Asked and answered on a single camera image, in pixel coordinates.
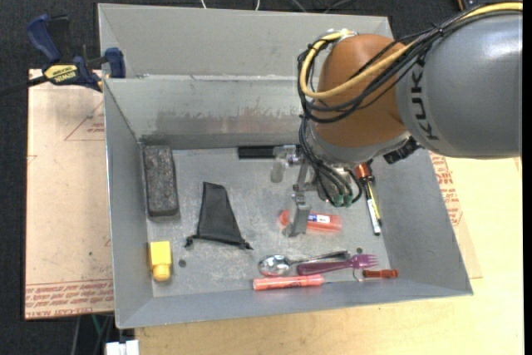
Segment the cardboard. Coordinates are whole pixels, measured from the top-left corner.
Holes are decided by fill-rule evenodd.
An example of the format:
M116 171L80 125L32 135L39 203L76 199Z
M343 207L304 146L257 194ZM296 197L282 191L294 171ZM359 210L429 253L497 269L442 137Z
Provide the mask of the cardboard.
M29 90L25 318L114 308L103 95Z

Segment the purple fork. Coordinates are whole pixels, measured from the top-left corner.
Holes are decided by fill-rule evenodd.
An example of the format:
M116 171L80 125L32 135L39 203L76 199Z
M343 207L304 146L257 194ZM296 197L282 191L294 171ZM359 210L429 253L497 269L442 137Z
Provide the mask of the purple fork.
M377 256L374 254L357 254L349 260L342 262L311 262L298 266L298 275L322 274L324 272L337 271L339 269L353 268L365 269L379 265Z

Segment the metal spoon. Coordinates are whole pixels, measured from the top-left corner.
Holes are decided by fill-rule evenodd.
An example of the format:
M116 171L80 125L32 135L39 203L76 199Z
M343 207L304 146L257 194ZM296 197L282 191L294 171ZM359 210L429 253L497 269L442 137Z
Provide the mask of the metal spoon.
M313 262L314 260L329 259L329 258L345 258L350 259L351 254L347 250L339 252L332 252L327 254L320 254L312 258L293 260L282 254L270 254L259 260L259 272L266 277L278 277L285 275L294 264L302 264L304 262Z

